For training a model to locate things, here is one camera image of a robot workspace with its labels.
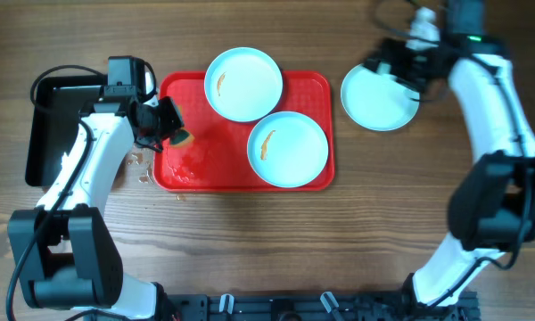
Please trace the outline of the green orange sponge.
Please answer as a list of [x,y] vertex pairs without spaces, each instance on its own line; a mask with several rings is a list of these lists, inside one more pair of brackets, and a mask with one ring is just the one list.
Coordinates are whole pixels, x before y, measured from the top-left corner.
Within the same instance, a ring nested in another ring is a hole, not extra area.
[[179,129],[170,139],[169,146],[171,148],[183,148],[189,145],[194,140],[194,136],[187,129]]

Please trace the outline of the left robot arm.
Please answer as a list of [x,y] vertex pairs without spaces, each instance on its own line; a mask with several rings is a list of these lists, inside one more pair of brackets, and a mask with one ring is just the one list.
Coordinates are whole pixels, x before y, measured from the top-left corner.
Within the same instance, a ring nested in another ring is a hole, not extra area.
[[73,119],[78,132],[46,194],[30,210],[16,210],[7,232],[15,268],[5,295],[14,319],[14,294],[33,309],[68,310],[96,320],[175,320],[163,287],[126,274],[103,213],[120,163],[133,147],[160,152],[184,130],[170,97],[157,95],[149,62],[112,56],[95,98],[76,110],[36,103],[36,111]]

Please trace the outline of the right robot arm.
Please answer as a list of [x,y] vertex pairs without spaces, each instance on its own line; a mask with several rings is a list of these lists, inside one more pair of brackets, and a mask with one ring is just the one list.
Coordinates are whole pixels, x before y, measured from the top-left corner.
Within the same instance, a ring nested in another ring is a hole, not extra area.
[[438,20],[417,5],[406,31],[373,16],[388,37],[366,66],[418,94],[444,79],[472,146],[472,168],[449,200],[448,233],[407,286],[418,316],[455,305],[485,267],[512,268],[523,245],[535,240],[535,135],[510,54],[485,32],[484,13],[482,1],[448,1]]

